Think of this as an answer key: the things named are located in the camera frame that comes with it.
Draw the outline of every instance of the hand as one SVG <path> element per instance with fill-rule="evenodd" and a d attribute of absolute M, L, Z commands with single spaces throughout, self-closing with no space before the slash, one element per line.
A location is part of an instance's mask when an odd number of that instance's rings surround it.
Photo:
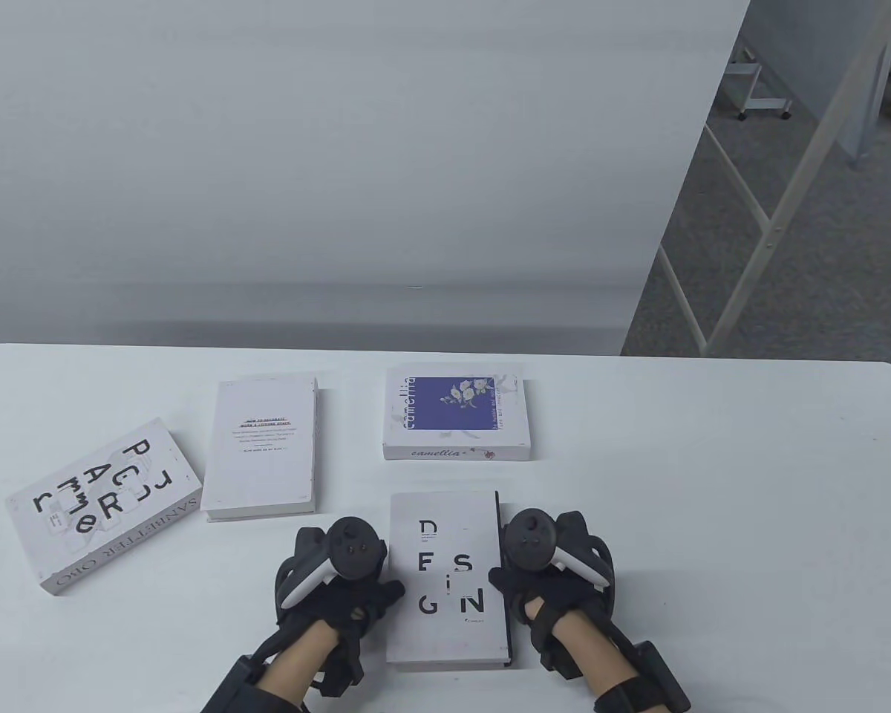
<path fill-rule="evenodd" d="M 351 581 L 334 577 L 330 584 L 319 585 L 300 604 L 286 611 L 282 609 L 278 623 L 295 613 L 310 621 L 324 621 L 337 632 L 362 638 L 405 594 L 402 582 L 397 579 L 380 583 L 380 568 L 364 579 Z"/>
<path fill-rule="evenodd" d="M 599 596 L 590 582 L 568 570 L 562 573 L 556 567 L 530 573 L 506 564 L 493 567 L 489 581 L 506 597 L 512 614 L 521 624 L 532 621 L 545 603 L 564 613 Z"/>

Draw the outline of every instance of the sleeve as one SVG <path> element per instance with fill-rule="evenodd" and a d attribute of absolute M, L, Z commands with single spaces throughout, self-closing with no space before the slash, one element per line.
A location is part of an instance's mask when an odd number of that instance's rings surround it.
<path fill-rule="evenodd" d="M 293 703 L 243 683 L 225 713 L 300 713 Z"/>

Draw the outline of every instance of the white book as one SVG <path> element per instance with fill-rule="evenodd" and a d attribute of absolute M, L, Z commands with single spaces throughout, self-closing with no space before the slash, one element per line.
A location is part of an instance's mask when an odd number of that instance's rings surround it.
<path fill-rule="evenodd" d="M 218 385 L 201 499 L 209 520 L 313 512 L 316 411 L 313 377 Z"/>
<path fill-rule="evenodd" d="M 391 499 L 389 573 L 405 598 L 389 618 L 387 662 L 402 670 L 502 668 L 511 662 L 497 492 L 401 492 Z"/>
<path fill-rule="evenodd" d="M 520 365 L 422 363 L 387 371 L 387 460 L 529 460 Z"/>
<path fill-rule="evenodd" d="M 57 594 L 198 509 L 201 482 L 160 418 L 7 499 L 39 580 Z"/>

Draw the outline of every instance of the floor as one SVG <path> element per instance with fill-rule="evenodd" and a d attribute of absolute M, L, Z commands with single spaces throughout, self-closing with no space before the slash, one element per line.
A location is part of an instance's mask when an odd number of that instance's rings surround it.
<path fill-rule="evenodd" d="M 734 119 L 714 106 L 710 126 L 771 214 L 815 122 L 796 111 Z M 758 240 L 754 220 L 701 140 L 663 238 L 706 335 Z M 670 286 L 650 271 L 625 354 L 696 356 Z M 836 149 L 789 227 L 721 357 L 891 362 L 891 120 L 853 166 Z"/>

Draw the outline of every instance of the gray wall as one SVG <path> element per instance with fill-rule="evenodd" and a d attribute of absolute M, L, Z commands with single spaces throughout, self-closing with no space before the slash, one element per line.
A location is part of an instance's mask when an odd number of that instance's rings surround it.
<path fill-rule="evenodd" d="M 809 112 L 821 117 L 878 13 L 890 4 L 891 0 L 751 0 L 742 33 L 766 68 Z M 878 72 L 864 85 L 840 133 L 839 145 L 850 157 L 869 148 L 890 54 L 888 47 L 874 59 L 880 60 Z"/>
<path fill-rule="evenodd" d="M 0 0 L 0 341 L 615 353 L 744 11 Z"/>

